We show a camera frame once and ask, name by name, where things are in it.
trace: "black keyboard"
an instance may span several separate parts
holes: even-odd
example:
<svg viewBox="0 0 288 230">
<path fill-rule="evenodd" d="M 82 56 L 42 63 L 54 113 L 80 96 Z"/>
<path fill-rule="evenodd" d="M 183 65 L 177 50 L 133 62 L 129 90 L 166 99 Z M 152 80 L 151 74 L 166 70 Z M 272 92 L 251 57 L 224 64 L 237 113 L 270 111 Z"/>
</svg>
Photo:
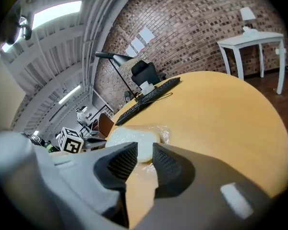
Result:
<svg viewBox="0 0 288 230">
<path fill-rule="evenodd" d="M 173 78 L 173 79 L 166 81 L 164 84 L 154 89 L 153 91 L 151 91 L 149 94 L 144 96 L 136 105 L 134 105 L 133 107 L 128 109 L 126 112 L 124 112 L 119 117 L 115 125 L 122 125 L 126 123 L 129 119 L 131 119 L 132 117 L 137 115 L 140 111 L 142 111 L 144 108 L 149 106 L 153 101 L 156 101 L 166 92 L 168 92 L 170 89 L 175 87 L 179 82 L 180 82 L 180 78 Z"/>
</svg>

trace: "white side table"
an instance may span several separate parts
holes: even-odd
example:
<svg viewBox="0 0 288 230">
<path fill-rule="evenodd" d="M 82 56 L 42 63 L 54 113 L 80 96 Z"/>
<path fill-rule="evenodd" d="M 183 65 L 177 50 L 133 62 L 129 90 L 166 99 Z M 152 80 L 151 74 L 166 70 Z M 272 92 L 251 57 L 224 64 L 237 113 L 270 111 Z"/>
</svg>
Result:
<svg viewBox="0 0 288 230">
<path fill-rule="evenodd" d="M 285 51 L 284 51 L 284 36 L 281 33 L 270 33 L 270 32 L 257 32 L 255 35 L 247 37 L 243 35 L 230 37 L 221 41 L 218 41 L 221 49 L 222 57 L 225 63 L 226 72 L 230 74 L 229 64 L 224 48 L 231 48 L 234 51 L 235 60 L 237 64 L 238 77 L 244 79 L 243 68 L 240 55 L 240 48 L 258 45 L 259 46 L 259 60 L 260 60 L 260 77 L 264 77 L 264 57 L 262 44 L 279 42 L 279 78 L 277 85 L 277 93 L 281 94 L 284 84 L 285 75 Z"/>
</svg>

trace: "brick wall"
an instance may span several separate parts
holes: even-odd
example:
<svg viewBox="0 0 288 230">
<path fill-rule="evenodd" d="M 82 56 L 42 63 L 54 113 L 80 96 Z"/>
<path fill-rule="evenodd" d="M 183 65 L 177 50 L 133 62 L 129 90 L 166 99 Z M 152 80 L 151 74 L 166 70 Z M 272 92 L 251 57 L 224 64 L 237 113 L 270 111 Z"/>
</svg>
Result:
<svg viewBox="0 0 288 230">
<path fill-rule="evenodd" d="M 167 77 L 200 70 L 225 72 L 216 42 L 243 32 L 242 7 L 250 7 L 255 14 L 256 19 L 251 23 L 257 30 L 285 34 L 288 65 L 285 26 L 266 0 L 129 0 L 118 15 L 103 51 L 126 55 L 125 49 L 137 36 L 145 45 L 137 57 L 153 62 L 157 71 L 166 73 Z M 155 35 L 149 44 L 138 35 L 144 26 Z M 277 44 L 263 46 L 266 69 L 279 65 L 276 47 Z M 240 51 L 244 74 L 259 72 L 258 47 Z M 231 72 L 237 75 L 233 53 L 230 50 L 227 53 Z M 130 69 L 119 70 L 131 88 L 139 90 L 131 80 Z M 120 109 L 124 105 L 127 87 L 108 60 L 99 61 L 95 89 L 114 108 Z"/>
</svg>

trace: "wooden floor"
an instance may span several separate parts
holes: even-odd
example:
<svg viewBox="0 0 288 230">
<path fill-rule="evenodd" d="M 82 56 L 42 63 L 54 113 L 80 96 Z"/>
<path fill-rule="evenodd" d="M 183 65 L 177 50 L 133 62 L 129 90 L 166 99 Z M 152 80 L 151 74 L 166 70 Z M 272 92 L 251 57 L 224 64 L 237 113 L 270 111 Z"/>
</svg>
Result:
<svg viewBox="0 0 288 230">
<path fill-rule="evenodd" d="M 288 132 L 288 73 L 285 76 L 284 88 L 281 95 L 276 93 L 278 73 L 266 74 L 264 78 L 256 77 L 246 80 L 258 89 L 274 106 L 281 116 Z"/>
</svg>

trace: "fluorescent light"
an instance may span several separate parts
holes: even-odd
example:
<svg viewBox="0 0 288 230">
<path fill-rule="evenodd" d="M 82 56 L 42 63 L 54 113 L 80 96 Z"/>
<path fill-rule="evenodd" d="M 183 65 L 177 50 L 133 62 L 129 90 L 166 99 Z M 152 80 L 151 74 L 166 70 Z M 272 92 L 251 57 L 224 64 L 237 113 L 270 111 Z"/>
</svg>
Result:
<svg viewBox="0 0 288 230">
<path fill-rule="evenodd" d="M 73 93 L 75 93 L 78 89 L 81 88 L 81 85 L 78 85 L 76 88 L 74 88 L 72 91 L 70 91 L 67 95 L 63 97 L 62 100 L 59 101 L 59 104 L 62 104 L 66 99 L 68 99 Z"/>
<path fill-rule="evenodd" d="M 33 19 L 32 30 L 46 22 L 49 22 L 61 16 L 79 12 L 81 8 L 81 4 L 82 4 L 82 1 L 68 2 L 68 3 L 60 4 L 60 5 L 51 7 L 49 9 L 43 10 L 39 13 L 36 13 Z M 21 36 L 22 36 L 22 30 L 19 31 L 18 37 L 15 42 L 17 42 L 21 38 Z M 10 47 L 12 47 L 12 45 L 3 44 L 1 49 L 4 52 L 7 52 L 10 49 Z"/>
</svg>

